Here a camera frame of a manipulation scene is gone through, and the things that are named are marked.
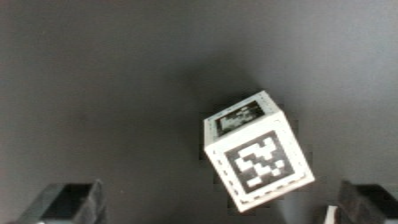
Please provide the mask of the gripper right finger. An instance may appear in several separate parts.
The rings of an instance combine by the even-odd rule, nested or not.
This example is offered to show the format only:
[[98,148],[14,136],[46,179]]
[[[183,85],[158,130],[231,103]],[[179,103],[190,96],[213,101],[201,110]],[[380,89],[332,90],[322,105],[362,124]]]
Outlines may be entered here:
[[398,199],[378,184],[341,182],[325,224],[398,224]]

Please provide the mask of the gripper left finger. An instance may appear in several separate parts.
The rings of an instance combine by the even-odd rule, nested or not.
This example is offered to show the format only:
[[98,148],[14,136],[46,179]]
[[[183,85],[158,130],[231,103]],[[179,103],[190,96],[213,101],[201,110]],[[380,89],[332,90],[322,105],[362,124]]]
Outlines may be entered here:
[[16,224],[107,224],[103,183],[53,183],[16,220]]

